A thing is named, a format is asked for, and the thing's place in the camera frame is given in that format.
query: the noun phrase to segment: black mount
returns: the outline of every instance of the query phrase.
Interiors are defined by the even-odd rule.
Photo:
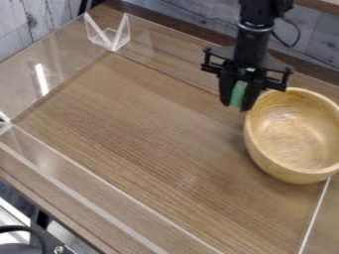
[[[273,19],[292,8],[293,0],[240,0],[240,4],[236,45],[204,49],[201,70],[217,75],[220,100],[225,106],[231,104],[237,81],[248,83],[241,105],[241,111],[248,111],[261,90],[269,88],[285,91],[293,73],[292,66],[276,60],[267,52]],[[267,76],[268,72],[279,73],[280,79]]]

